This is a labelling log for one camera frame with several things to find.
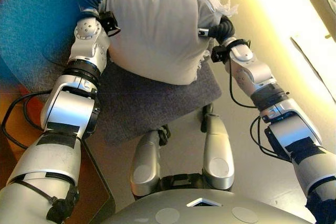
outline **black cable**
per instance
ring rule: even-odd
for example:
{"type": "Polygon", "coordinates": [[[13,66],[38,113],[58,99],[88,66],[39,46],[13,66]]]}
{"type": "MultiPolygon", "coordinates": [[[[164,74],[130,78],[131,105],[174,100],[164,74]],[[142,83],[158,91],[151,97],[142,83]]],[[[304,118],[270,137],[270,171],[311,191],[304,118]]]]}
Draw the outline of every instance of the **black cable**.
{"type": "Polygon", "coordinates": [[[20,143],[18,140],[16,140],[15,138],[13,138],[7,131],[6,131],[6,123],[7,123],[7,120],[13,110],[13,108],[15,107],[15,105],[17,103],[19,103],[20,101],[22,101],[23,99],[26,99],[26,98],[29,98],[29,97],[34,97],[36,95],[40,95],[40,94],[49,94],[51,93],[51,89],[50,90],[47,90],[47,91],[41,91],[41,92],[34,92],[34,93],[30,93],[30,94],[26,94],[18,99],[16,99],[14,102],[11,103],[11,105],[9,106],[5,116],[4,116],[4,119],[1,123],[1,130],[2,132],[5,134],[5,136],[10,140],[12,141],[14,144],[16,144],[17,146],[21,147],[22,149],[27,149],[28,146],[20,143]]]}
{"type": "Polygon", "coordinates": [[[261,117],[260,117],[260,116],[257,116],[257,117],[253,120],[253,122],[252,122],[252,124],[251,124],[251,126],[250,126],[250,136],[251,136],[252,140],[259,146],[260,150],[261,150],[264,154],[266,154],[267,156],[274,157],[274,158],[277,158],[277,159],[280,159],[280,160],[287,161],[287,162],[291,163],[290,160],[285,159],[285,158],[282,158],[282,157],[279,157],[278,155],[276,155],[276,153],[275,153],[274,151],[271,151],[271,150],[269,150],[269,149],[267,149],[267,148],[265,148],[265,147],[263,147],[263,146],[261,145],[261,141],[260,141],[260,121],[261,121],[261,117]],[[253,137],[253,133],[252,133],[252,129],[253,129],[253,126],[254,126],[254,124],[256,123],[256,121],[258,121],[258,141],[256,141],[256,140],[254,139],[254,137],[253,137]]]}
{"type": "Polygon", "coordinates": [[[57,65],[57,66],[59,66],[59,67],[62,67],[62,68],[66,68],[66,67],[67,67],[67,65],[62,65],[62,64],[59,64],[59,63],[57,63],[57,62],[54,62],[54,61],[48,59],[44,54],[42,54],[42,56],[43,56],[43,58],[45,58],[47,61],[49,61],[49,62],[52,63],[52,64],[55,64],[55,65],[57,65]]]}
{"type": "Polygon", "coordinates": [[[27,112],[27,106],[28,106],[28,103],[30,102],[30,100],[31,100],[32,98],[33,98],[33,97],[29,97],[29,98],[25,101],[25,103],[24,103],[24,105],[23,105],[23,115],[25,116],[25,119],[27,120],[27,122],[28,122],[32,127],[36,128],[36,129],[38,129],[38,130],[40,130],[40,131],[43,131],[43,129],[41,128],[41,126],[35,124],[35,123],[30,119],[30,117],[29,117],[29,115],[28,115],[28,112],[27,112]]]}
{"type": "Polygon", "coordinates": [[[252,130],[253,130],[253,126],[254,126],[254,124],[255,124],[256,121],[258,121],[258,120],[260,120],[260,117],[259,117],[259,116],[257,116],[257,117],[253,120],[253,122],[252,122],[252,124],[251,124],[251,126],[250,126],[250,136],[251,136],[253,142],[255,142],[255,144],[258,145],[260,149],[265,149],[266,151],[275,154],[274,151],[271,151],[271,150],[269,150],[269,149],[267,149],[267,148],[265,148],[265,147],[263,147],[263,146],[261,145],[261,143],[259,142],[259,141],[260,141],[260,135],[259,135],[259,132],[258,132],[258,141],[256,141],[256,140],[254,139],[252,130]]]}
{"type": "Polygon", "coordinates": [[[236,101],[236,99],[233,96],[233,92],[232,92],[232,67],[231,67],[231,59],[229,58],[229,69],[230,69],[230,77],[229,77],[229,81],[230,81],[230,96],[231,99],[237,103],[239,106],[245,107],[245,108],[250,108],[250,109],[256,109],[257,107],[255,106],[247,106],[247,105],[243,105],[240,102],[236,101]]]}

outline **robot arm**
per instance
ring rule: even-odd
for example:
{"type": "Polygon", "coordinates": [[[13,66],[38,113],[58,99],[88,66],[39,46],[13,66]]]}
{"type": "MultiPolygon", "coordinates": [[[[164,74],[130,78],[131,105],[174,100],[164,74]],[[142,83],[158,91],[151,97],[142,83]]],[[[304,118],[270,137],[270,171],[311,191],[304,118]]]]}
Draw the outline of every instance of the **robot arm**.
{"type": "Polygon", "coordinates": [[[199,29],[199,35],[217,38],[221,44],[212,54],[214,62],[222,61],[260,112],[266,136],[275,153],[290,161],[307,197],[306,207],[317,223],[336,221],[336,155],[322,145],[321,136],[294,99],[288,98],[248,44],[231,37],[232,23],[223,17],[217,27],[199,29]]]}
{"type": "Polygon", "coordinates": [[[80,144],[95,131],[99,78],[110,44],[95,6],[83,10],[68,66],[41,112],[44,133],[0,191],[0,223],[61,224],[78,200],[80,144]]]}

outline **black tape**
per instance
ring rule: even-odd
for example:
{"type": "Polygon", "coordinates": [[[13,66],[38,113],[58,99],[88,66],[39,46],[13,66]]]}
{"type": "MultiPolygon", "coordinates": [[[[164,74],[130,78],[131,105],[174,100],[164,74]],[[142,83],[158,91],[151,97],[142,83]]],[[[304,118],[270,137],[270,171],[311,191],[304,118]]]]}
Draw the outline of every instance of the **black tape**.
{"type": "Polygon", "coordinates": [[[45,133],[43,136],[41,136],[40,140],[36,145],[60,144],[69,146],[74,149],[75,143],[76,143],[76,136],[63,135],[57,133],[45,133]]]}
{"type": "Polygon", "coordinates": [[[79,126],[65,123],[48,122],[47,128],[58,132],[68,133],[69,135],[76,134],[79,131],[79,126]]]}
{"type": "Polygon", "coordinates": [[[316,146],[310,137],[303,138],[286,147],[286,150],[291,153],[291,159],[299,165],[307,157],[318,154],[325,154],[319,146],[316,146]]]}

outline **gray cushion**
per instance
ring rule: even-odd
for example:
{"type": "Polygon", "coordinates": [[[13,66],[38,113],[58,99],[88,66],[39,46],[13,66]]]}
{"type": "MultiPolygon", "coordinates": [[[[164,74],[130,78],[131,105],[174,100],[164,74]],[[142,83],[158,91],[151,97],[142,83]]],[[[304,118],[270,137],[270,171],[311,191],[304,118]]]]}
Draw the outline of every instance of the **gray cushion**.
{"type": "MultiPolygon", "coordinates": [[[[1,0],[0,56],[30,91],[52,88],[74,41],[76,0],[1,0]]],[[[198,80],[174,86],[149,80],[108,63],[99,89],[98,130],[121,141],[169,123],[221,95],[208,63],[198,80]]]]}

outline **white cloth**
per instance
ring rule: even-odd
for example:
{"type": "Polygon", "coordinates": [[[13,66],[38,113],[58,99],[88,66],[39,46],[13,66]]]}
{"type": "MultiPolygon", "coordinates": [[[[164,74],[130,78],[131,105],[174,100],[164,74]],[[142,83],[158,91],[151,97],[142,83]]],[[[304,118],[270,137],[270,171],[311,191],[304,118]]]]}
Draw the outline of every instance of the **white cloth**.
{"type": "Polygon", "coordinates": [[[219,24],[236,8],[219,0],[106,0],[121,32],[111,37],[112,60],[140,76],[170,84],[197,78],[208,38],[197,28],[219,24]]]}

